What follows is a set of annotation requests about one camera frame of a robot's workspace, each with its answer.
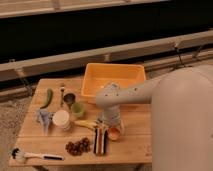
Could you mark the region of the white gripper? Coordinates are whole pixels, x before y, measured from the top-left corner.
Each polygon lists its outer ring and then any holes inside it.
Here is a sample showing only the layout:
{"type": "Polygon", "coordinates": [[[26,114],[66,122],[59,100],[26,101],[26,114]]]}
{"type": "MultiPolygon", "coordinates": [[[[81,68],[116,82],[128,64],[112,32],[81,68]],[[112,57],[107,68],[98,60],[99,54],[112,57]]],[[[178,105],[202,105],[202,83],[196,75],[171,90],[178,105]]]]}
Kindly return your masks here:
{"type": "Polygon", "coordinates": [[[116,127],[119,131],[124,130],[124,124],[118,106],[103,109],[99,114],[98,120],[108,127],[116,127]]]}

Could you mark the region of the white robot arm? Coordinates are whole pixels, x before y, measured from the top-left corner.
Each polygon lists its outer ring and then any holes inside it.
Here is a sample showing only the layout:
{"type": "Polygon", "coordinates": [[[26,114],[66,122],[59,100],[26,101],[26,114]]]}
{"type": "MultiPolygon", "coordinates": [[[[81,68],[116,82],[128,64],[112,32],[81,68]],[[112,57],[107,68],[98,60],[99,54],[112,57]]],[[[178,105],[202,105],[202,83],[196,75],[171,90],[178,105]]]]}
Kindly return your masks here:
{"type": "Polygon", "coordinates": [[[153,171],[213,171],[213,66],[175,70],[122,90],[102,90],[96,104],[151,105],[153,171]]]}

